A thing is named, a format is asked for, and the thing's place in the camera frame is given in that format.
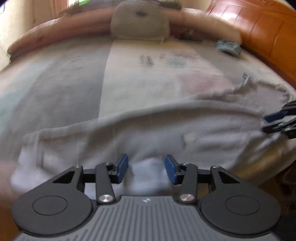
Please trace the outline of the blue baseball cap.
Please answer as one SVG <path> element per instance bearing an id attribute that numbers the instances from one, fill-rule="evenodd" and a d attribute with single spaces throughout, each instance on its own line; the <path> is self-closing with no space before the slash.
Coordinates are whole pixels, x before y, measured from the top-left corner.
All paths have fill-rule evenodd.
<path id="1" fill-rule="evenodd" d="M 228 55 L 239 58 L 241 55 L 241 47 L 237 42 L 231 40 L 218 40 L 216 43 L 216 48 Z"/>

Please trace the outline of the wooden headboard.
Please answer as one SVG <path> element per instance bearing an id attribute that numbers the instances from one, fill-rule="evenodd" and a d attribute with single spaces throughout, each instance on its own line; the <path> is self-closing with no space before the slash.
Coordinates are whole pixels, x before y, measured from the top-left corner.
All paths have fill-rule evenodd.
<path id="1" fill-rule="evenodd" d="M 206 12 L 241 32 L 242 46 L 295 87 L 295 10 L 278 1 L 211 1 Z"/>

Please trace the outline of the grey cat face cushion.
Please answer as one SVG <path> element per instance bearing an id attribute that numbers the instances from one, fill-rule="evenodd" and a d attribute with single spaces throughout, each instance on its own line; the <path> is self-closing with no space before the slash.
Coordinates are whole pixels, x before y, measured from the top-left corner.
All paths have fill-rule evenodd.
<path id="1" fill-rule="evenodd" d="M 170 23 L 157 3 L 123 1 L 114 10 L 110 31 L 118 39 L 163 41 L 170 35 Z"/>

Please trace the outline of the black phone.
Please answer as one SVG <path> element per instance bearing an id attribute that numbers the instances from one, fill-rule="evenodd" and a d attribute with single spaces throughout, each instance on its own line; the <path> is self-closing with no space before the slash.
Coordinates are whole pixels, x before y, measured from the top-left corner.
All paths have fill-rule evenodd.
<path id="1" fill-rule="evenodd" d="M 176 34 L 175 37 L 179 40 L 203 42 L 203 38 L 200 35 L 189 32 L 181 32 L 179 34 Z"/>

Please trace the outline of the grey patterned pillow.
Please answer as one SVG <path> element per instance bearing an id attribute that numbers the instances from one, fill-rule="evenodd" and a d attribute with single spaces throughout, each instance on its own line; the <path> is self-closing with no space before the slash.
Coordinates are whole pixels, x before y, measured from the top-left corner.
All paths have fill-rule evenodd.
<path id="1" fill-rule="evenodd" d="M 120 4 L 122 1 L 74 1 L 69 7 L 60 11 L 59 16 L 74 15 L 96 9 L 111 8 Z"/>

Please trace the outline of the grey striped pants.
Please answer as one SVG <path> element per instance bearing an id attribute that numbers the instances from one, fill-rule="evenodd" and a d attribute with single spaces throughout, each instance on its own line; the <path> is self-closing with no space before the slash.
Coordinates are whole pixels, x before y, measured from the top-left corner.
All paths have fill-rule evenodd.
<path id="1" fill-rule="evenodd" d="M 174 192 L 164 167 L 168 154 L 262 183 L 295 159 L 295 141 L 261 131 L 263 116 L 294 100 L 295 92 L 249 75 L 244 79 L 233 89 L 27 134 L 11 187 L 23 194 L 74 165 L 92 169 L 123 154 L 129 165 L 115 189 L 118 196 Z"/>

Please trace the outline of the pink folded quilt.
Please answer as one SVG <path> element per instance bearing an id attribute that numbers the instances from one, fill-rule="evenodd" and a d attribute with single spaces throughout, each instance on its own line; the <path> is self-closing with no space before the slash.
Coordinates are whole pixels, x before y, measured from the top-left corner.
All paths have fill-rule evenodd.
<path id="1" fill-rule="evenodd" d="M 242 43 L 240 30 L 198 9 L 162 8 L 145 1 L 124 1 L 116 7 L 62 16 L 42 23 L 8 47 L 11 59 L 41 47 L 82 35 L 111 33 L 126 40 L 163 41 L 183 30 L 203 33 L 215 40 Z"/>

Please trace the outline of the green folded garment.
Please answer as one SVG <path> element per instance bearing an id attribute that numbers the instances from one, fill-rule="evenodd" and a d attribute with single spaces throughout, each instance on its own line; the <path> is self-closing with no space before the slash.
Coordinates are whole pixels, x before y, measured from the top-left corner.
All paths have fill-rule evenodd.
<path id="1" fill-rule="evenodd" d="M 182 9 L 182 4 L 180 3 L 179 0 L 154 0 L 154 1 L 158 3 L 160 6 L 162 6 L 163 8 L 177 9 L 177 10 Z"/>

